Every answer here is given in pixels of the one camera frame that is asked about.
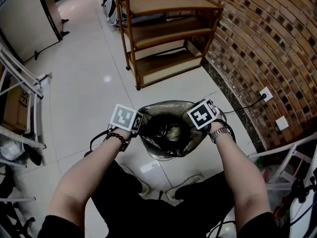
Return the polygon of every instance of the wooden shelf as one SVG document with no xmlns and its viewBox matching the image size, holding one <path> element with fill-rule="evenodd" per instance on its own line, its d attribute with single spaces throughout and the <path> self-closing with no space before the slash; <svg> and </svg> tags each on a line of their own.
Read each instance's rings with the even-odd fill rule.
<svg viewBox="0 0 317 238">
<path fill-rule="evenodd" d="M 139 76 L 144 76 L 199 57 L 201 55 L 196 57 L 189 50 L 182 50 L 167 55 L 153 55 L 136 61 L 137 72 Z"/>
<path fill-rule="evenodd" d="M 211 31 L 211 28 L 195 17 L 170 21 L 166 21 L 165 19 L 149 20 L 132 25 L 133 41 L 137 50 L 192 36 L 210 34 Z M 124 27 L 124 32 L 128 35 L 126 26 Z"/>
<path fill-rule="evenodd" d="M 130 0 L 132 16 L 139 17 L 168 11 L 219 9 L 219 6 L 209 0 Z"/>
</svg>

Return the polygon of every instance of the light switch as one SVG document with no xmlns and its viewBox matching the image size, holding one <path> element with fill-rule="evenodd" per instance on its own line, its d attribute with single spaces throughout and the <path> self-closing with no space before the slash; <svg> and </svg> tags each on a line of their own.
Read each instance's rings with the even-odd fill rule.
<svg viewBox="0 0 317 238">
<path fill-rule="evenodd" d="M 288 127 L 288 123 L 287 123 L 285 116 L 282 116 L 279 119 L 277 119 L 276 124 L 277 124 L 279 130 L 286 129 Z"/>
</svg>

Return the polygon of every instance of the forearm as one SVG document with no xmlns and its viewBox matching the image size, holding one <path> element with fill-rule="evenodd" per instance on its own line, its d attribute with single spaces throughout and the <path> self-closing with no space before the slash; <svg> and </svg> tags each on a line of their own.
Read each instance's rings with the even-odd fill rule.
<svg viewBox="0 0 317 238">
<path fill-rule="evenodd" d="M 220 124 L 215 124 L 211 132 L 219 127 Z M 257 166 L 240 150 L 229 134 L 220 135 L 216 144 L 227 183 L 233 193 L 239 230 L 252 218 L 270 211 L 266 184 Z"/>
<path fill-rule="evenodd" d="M 129 137 L 127 131 L 116 132 L 124 138 Z M 111 137 L 71 167 L 55 190 L 49 214 L 65 218 L 83 228 L 86 203 L 96 191 L 120 147 L 120 140 Z"/>
</svg>

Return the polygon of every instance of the shoe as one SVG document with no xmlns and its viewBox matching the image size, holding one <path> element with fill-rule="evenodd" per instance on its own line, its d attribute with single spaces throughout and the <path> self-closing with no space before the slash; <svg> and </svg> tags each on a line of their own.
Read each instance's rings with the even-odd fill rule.
<svg viewBox="0 0 317 238">
<path fill-rule="evenodd" d="M 194 184 L 194 183 L 199 183 L 199 182 L 202 182 L 204 181 L 205 178 L 203 177 L 203 175 L 195 175 L 195 176 L 192 176 L 192 177 L 189 177 L 186 181 L 184 181 L 182 184 L 180 184 L 179 186 L 176 186 L 174 188 L 171 188 L 169 189 L 167 192 L 166 192 L 166 196 L 168 198 L 168 200 L 170 201 L 178 201 L 178 199 L 175 199 L 175 193 L 176 191 L 181 188 L 181 187 L 184 187 L 186 185 L 191 185 L 191 184 Z"/>
<path fill-rule="evenodd" d="M 150 193 L 151 191 L 151 187 L 148 186 L 145 182 L 141 181 L 139 178 L 137 178 L 135 176 L 135 174 L 132 172 L 131 169 L 129 169 L 127 166 L 125 165 L 122 165 L 122 164 L 119 164 L 119 166 L 121 166 L 121 168 L 129 175 L 133 175 L 136 179 L 139 180 L 139 182 L 142 184 L 142 192 L 139 193 L 140 196 L 146 196 L 147 194 Z"/>
</svg>

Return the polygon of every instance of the black garbage bag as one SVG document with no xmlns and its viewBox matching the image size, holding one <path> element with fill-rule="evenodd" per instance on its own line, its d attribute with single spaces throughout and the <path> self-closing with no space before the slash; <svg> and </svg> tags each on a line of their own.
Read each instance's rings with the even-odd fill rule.
<svg viewBox="0 0 317 238">
<path fill-rule="evenodd" d="M 206 137 L 198 131 L 187 112 L 195 103 L 187 101 L 158 102 L 139 109 L 143 113 L 140 137 L 150 154 L 158 157 L 184 157 Z"/>
</svg>

